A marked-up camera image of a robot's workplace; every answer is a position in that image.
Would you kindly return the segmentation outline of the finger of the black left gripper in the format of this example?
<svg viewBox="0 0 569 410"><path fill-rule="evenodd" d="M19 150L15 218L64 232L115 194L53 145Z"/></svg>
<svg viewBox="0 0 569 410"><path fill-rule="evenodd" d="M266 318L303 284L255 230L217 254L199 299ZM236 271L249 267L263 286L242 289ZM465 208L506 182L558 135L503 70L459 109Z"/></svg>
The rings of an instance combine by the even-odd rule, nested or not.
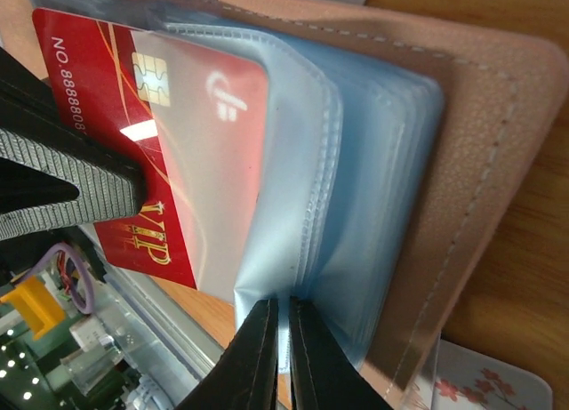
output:
<svg viewBox="0 0 569 410"><path fill-rule="evenodd" d="M47 84L1 52L1 238L132 217L142 168L64 125Z"/></svg>

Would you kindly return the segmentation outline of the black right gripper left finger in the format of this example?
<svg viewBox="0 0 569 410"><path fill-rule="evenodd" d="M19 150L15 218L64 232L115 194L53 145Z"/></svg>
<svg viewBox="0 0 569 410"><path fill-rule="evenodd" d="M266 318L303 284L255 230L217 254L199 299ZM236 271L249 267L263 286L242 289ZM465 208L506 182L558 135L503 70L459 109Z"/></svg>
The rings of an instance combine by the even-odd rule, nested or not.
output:
<svg viewBox="0 0 569 410"><path fill-rule="evenodd" d="M257 301L212 371L177 405L189 409L275 409L278 300Z"/></svg>

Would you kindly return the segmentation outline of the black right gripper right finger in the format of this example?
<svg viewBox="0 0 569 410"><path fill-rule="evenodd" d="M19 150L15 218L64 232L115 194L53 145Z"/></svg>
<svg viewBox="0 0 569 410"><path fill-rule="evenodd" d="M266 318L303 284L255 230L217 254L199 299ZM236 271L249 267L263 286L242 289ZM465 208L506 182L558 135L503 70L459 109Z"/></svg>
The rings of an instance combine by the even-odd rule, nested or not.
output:
<svg viewBox="0 0 569 410"><path fill-rule="evenodd" d="M289 310L294 409L389 409L351 365L315 305L292 297Z"/></svg>

